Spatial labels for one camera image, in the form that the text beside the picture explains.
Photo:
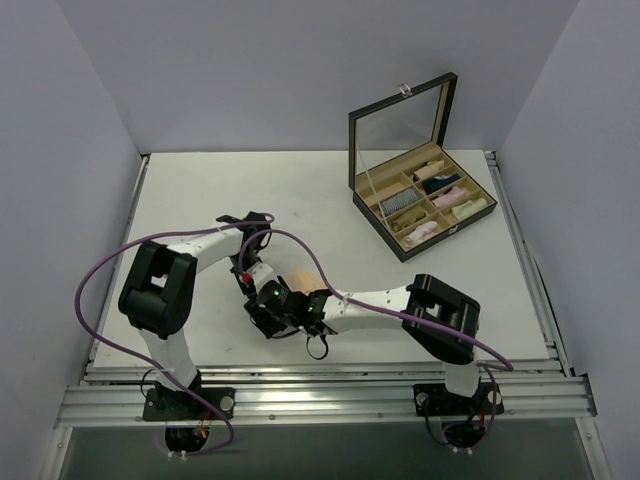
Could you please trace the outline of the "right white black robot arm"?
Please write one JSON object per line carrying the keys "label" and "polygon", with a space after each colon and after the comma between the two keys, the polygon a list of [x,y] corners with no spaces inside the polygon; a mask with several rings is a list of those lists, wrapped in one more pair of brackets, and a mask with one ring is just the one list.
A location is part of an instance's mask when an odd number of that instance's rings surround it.
{"label": "right white black robot arm", "polygon": [[302,332],[320,338],[367,329],[400,329],[444,364],[444,400],[455,412],[480,400],[480,373],[473,341],[480,304],[443,281],[418,274],[412,283],[374,292],[294,291],[274,277],[258,284],[249,277],[244,305],[252,324],[268,339]]}

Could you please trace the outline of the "beige underwear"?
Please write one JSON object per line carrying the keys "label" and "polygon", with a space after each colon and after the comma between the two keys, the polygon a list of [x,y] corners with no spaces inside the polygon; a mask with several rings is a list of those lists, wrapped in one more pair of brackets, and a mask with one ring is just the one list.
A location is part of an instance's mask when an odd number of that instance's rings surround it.
{"label": "beige underwear", "polygon": [[326,288],[326,285],[321,279],[301,267],[290,270],[284,276],[284,280],[291,291],[301,292],[305,295]]}

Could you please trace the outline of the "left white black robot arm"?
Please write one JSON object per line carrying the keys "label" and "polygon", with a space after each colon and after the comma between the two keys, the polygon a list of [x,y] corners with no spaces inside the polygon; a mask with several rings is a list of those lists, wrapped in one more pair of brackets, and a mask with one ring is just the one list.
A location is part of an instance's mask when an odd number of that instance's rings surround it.
{"label": "left white black robot arm", "polygon": [[118,309],[143,338],[160,367],[155,388],[179,419],[194,417],[202,405],[200,372],[191,359],[184,325],[190,316],[196,276],[229,259],[237,275],[260,261],[260,240],[274,217],[249,212],[238,219],[223,215],[203,233],[169,244],[145,240],[138,247],[118,299]]}

